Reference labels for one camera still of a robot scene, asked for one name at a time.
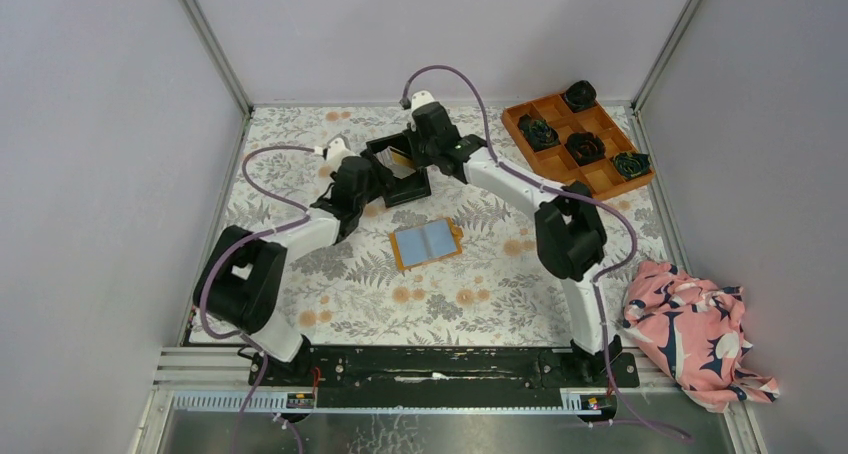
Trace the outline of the black plastic card box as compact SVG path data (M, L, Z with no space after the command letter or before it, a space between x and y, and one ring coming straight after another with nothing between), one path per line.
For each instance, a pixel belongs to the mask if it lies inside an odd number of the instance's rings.
M383 149L394 146L399 150L405 145L405 140L408 139L404 134L394 134L382 138L370 140L366 142L366 149L370 149L376 156ZM416 174L405 179L396 178L394 186L386 186L380 196L387 208L397 207L413 201L424 199L432 194L429 175L427 170L417 168Z

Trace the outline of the yellow leather card holder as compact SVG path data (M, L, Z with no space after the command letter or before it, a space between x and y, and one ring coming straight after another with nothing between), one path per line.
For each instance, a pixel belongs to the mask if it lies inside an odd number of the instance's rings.
M461 254L463 237L462 229L450 218L440 218L389 234L395 262L400 271Z

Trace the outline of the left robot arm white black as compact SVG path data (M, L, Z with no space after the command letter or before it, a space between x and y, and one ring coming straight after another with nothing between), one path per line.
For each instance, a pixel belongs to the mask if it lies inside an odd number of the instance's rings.
M197 317L216 340L235 336L273 358L272 372L288 385L309 375L305 337L277 311L283 272L316 250L344 241L358 227L365 207L394 185L375 154L346 155L328 190L301 217L264 231L235 225L219 235L194 293Z

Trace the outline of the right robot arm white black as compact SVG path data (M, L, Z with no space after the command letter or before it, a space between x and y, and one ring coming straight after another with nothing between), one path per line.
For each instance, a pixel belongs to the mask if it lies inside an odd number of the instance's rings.
M575 182L556 188L540 176L493 153L477 135L462 136L435 100L400 101L410 114L404 135L417 167L435 166L445 176L480 188L525 214L534 224L542 266L562 283L571 316L573 370L597 386L613 372L602 303L590 299L587 278L598 272L607 234L588 188Z

